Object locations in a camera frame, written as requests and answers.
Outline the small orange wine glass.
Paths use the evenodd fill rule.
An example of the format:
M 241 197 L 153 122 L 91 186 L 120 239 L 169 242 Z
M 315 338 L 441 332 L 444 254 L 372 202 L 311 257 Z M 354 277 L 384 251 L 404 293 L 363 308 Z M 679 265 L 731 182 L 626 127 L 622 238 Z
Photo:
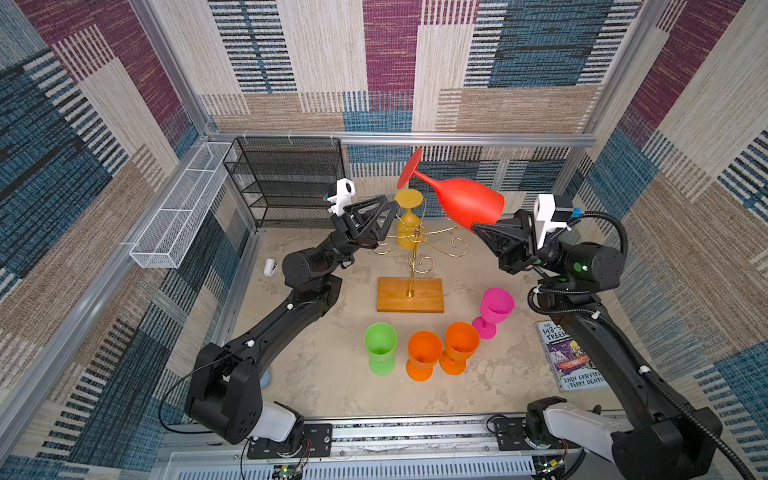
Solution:
M 418 331 L 414 333 L 408 342 L 408 361 L 406 372 L 408 376 L 417 382 L 428 380 L 434 366 L 438 363 L 443 353 L 443 345 L 437 334 L 431 331 Z

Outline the pink wine glass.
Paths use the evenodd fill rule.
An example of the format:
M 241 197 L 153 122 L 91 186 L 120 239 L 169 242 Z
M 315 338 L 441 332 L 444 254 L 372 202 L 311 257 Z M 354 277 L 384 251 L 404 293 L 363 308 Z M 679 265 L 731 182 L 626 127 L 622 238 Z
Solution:
M 481 299 L 480 314 L 471 325 L 483 340 L 493 339 L 498 332 L 497 325 L 506 321 L 515 309 L 513 296 L 502 288 L 487 289 Z

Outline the large orange wine glass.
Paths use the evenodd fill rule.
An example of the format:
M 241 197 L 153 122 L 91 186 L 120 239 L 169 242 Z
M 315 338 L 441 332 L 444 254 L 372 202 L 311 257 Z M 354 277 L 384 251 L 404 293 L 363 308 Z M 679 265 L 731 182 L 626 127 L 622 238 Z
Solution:
M 472 325 L 464 322 L 451 324 L 445 333 L 445 350 L 439 359 L 440 367 L 448 375 L 462 374 L 479 345 L 479 334 Z

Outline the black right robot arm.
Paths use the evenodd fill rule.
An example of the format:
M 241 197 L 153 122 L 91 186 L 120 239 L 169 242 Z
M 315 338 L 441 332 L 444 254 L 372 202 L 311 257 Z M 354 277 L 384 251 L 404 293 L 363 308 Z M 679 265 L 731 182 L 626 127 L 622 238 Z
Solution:
M 471 229 L 498 258 L 501 270 L 552 271 L 528 292 L 530 309 L 577 341 L 629 422 L 610 427 L 591 411 L 568 409 L 563 400 L 549 397 L 529 406 L 526 427 L 531 442 L 552 437 L 575 442 L 611 461 L 626 479 L 692 479 L 706 474 L 720 451 L 742 478 L 753 478 L 722 439 L 723 425 L 714 412 L 694 408 L 672 388 L 603 305 L 600 292 L 619 286 L 628 256 L 628 235 L 620 220 L 585 211 L 545 235 L 542 244 L 537 242 L 533 215 L 526 210 Z

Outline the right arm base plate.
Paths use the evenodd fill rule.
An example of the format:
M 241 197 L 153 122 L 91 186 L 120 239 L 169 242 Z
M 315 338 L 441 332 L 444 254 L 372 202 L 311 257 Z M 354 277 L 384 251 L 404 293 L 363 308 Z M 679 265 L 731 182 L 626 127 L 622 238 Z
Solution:
M 525 419 L 522 417 L 498 416 L 491 420 L 490 428 L 502 452 L 533 451 L 525 432 Z

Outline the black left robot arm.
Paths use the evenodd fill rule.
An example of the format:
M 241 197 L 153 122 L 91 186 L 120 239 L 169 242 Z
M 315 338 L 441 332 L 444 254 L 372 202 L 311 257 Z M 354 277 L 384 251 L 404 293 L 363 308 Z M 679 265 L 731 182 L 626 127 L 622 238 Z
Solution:
M 337 302 L 337 268 L 360 249 L 378 248 L 396 219 L 396 201 L 378 196 L 331 216 L 333 231 L 318 246 L 287 255 L 282 264 L 287 298 L 257 325 L 223 346 L 209 343 L 191 373 L 185 413 L 231 444 L 266 439 L 294 452 L 305 443 L 303 417 L 262 399 L 263 372 L 305 328 Z

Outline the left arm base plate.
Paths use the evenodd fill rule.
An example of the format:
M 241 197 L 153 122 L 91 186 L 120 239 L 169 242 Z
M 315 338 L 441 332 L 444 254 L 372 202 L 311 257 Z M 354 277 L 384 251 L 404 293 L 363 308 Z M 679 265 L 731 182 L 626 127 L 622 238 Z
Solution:
M 248 460 L 325 458 L 331 454 L 333 426 L 330 423 L 309 423 L 292 432 L 284 442 L 259 438 L 251 441 Z

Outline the red wine glass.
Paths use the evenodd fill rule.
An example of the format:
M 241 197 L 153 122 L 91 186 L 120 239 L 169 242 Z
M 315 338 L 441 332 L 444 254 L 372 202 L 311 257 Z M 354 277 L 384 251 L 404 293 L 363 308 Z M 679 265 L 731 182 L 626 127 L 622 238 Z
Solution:
M 501 218 L 505 199 L 500 193 L 474 180 L 435 180 L 418 170 L 422 158 L 423 149 L 417 148 L 399 176 L 398 189 L 416 176 L 432 187 L 446 215 L 467 230 L 475 224 L 495 224 Z

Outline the green wine glass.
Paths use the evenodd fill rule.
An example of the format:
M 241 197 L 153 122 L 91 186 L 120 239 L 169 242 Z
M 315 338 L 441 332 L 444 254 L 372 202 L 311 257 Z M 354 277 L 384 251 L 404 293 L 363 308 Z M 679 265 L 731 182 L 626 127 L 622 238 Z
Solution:
M 387 323 L 375 323 L 365 332 L 364 344 L 368 353 L 368 366 L 379 376 L 390 374 L 396 365 L 398 344 L 396 330 Z

